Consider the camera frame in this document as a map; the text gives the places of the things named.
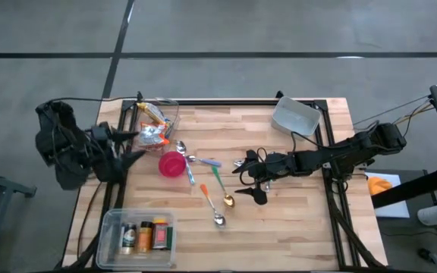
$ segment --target clear plastic container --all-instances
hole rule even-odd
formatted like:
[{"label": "clear plastic container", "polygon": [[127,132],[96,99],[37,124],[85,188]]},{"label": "clear plastic container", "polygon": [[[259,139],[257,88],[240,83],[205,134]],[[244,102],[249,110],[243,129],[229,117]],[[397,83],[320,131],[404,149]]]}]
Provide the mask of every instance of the clear plastic container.
[{"label": "clear plastic container", "polygon": [[[132,254],[121,254],[121,226],[134,223],[139,233],[141,221],[153,221],[154,218],[164,218],[168,225],[173,227],[171,249],[154,249],[149,253],[138,253],[135,250]],[[102,269],[116,271],[165,269],[174,264],[175,248],[176,218],[172,212],[161,209],[111,209],[102,221],[96,263]]]},{"label": "clear plastic container", "polygon": [[[145,146],[140,146],[139,141],[135,139],[136,141],[133,142],[133,151],[145,149],[146,151],[148,151],[149,155],[156,155],[160,157],[170,149],[170,146],[174,142],[174,133],[176,131],[176,128],[178,127],[178,124],[180,123],[180,116],[178,114],[178,112],[180,111],[180,105],[174,100],[163,98],[146,99],[144,100],[144,102],[148,102],[158,106],[164,116],[169,119],[171,126],[167,128],[167,130],[164,132],[164,135],[166,139],[169,140],[170,144],[158,148],[149,148]],[[136,132],[141,131],[142,123],[151,124],[152,119],[147,116],[143,111],[139,110],[139,117],[135,124]]]},{"label": "clear plastic container", "polygon": [[320,118],[321,113],[318,110],[288,97],[282,97],[272,113],[271,125],[286,134],[294,131],[304,136],[312,136]]}]

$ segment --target yellow wire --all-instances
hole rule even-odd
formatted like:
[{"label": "yellow wire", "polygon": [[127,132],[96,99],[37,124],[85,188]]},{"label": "yellow wire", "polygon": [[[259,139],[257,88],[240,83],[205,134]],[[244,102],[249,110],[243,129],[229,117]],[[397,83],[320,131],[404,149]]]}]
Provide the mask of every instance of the yellow wire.
[{"label": "yellow wire", "polygon": [[401,124],[401,123],[405,122],[406,120],[408,120],[409,118],[413,118],[415,115],[418,115],[418,114],[422,113],[422,112],[423,112],[424,110],[426,110],[429,106],[431,106],[431,103],[429,103],[428,105],[426,105],[426,106],[422,107],[421,109],[417,110],[417,111],[414,112],[413,114],[408,115],[407,117],[402,118],[400,121],[396,121],[395,124],[396,124],[396,125],[397,125],[397,124]]}]

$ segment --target snack bag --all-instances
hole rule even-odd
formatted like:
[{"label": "snack bag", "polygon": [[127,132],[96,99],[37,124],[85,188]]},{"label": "snack bag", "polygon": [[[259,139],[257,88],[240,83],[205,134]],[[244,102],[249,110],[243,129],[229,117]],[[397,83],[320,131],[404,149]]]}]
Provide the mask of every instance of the snack bag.
[{"label": "snack bag", "polygon": [[156,149],[169,144],[163,132],[166,125],[154,125],[141,122],[141,131],[138,135],[137,144],[144,149]]},{"label": "snack bag", "polygon": [[151,103],[141,102],[137,104],[137,107],[143,110],[155,123],[165,124],[165,115],[157,106]]}]

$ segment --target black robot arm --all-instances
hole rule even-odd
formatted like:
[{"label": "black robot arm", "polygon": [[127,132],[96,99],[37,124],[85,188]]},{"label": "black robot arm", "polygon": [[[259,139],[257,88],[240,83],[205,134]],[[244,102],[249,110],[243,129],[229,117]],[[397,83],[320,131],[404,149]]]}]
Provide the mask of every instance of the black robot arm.
[{"label": "black robot arm", "polygon": [[55,165],[55,175],[63,190],[75,190],[91,171],[102,182],[123,178],[127,169],[144,151],[118,155],[116,148],[138,133],[118,132],[107,122],[81,130],[74,110],[64,102],[46,102],[36,108],[40,131],[36,149],[48,165]]},{"label": "black robot arm", "polygon": [[[254,197],[257,203],[267,202],[266,194],[261,191],[260,184],[287,176],[308,176],[321,167],[331,168],[331,176],[336,180],[345,180],[360,164],[370,165],[376,155],[391,155],[400,152],[406,146],[406,140],[399,132],[397,125],[378,124],[364,132],[356,133],[332,146],[320,146],[316,151],[295,151],[288,154],[277,152],[266,155],[264,160],[253,150],[247,151],[244,163],[232,173],[241,174],[242,184],[254,185],[256,189],[238,190],[237,193],[246,193]],[[254,179],[253,183],[244,183],[244,172]]]}]

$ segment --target spoon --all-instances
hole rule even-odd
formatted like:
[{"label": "spoon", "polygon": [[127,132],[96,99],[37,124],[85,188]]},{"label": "spoon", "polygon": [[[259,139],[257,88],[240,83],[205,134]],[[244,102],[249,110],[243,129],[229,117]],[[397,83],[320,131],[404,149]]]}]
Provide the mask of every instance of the spoon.
[{"label": "spoon", "polygon": [[243,163],[244,163],[243,159],[236,159],[236,160],[234,160],[235,167],[240,167],[240,166],[242,166]]},{"label": "spoon", "polygon": [[225,217],[224,217],[224,215],[221,215],[220,213],[218,213],[217,210],[215,209],[215,206],[213,206],[212,200],[210,199],[210,196],[209,196],[209,191],[206,189],[205,184],[201,184],[200,189],[202,189],[203,194],[205,194],[206,199],[209,200],[209,204],[213,209],[213,213],[214,213],[213,221],[215,222],[217,227],[224,228],[225,227]]},{"label": "spoon", "polygon": [[196,160],[198,160],[199,162],[208,164],[208,165],[212,165],[212,166],[217,166],[217,167],[221,167],[222,163],[212,160],[212,159],[207,159],[207,158],[196,158],[195,155],[187,155],[187,160],[189,162],[195,162]]},{"label": "spoon", "polygon": [[222,183],[222,179],[220,179],[219,170],[217,170],[217,168],[215,166],[212,166],[212,171],[213,171],[213,174],[215,175],[215,177],[217,177],[217,180],[220,183],[220,186],[224,190],[224,203],[225,203],[225,205],[227,205],[230,208],[234,208],[234,206],[235,206],[234,197],[227,194],[227,191],[225,190],[225,186]]},{"label": "spoon", "polygon": [[[176,151],[182,154],[182,156],[185,156],[187,147],[185,146],[185,143],[183,143],[183,141],[179,140],[176,142]],[[190,184],[194,185],[195,178],[193,178],[193,174],[191,173],[191,168],[188,165],[188,160],[185,160],[185,165],[187,166],[187,174],[188,174],[188,179],[190,180]]]}]

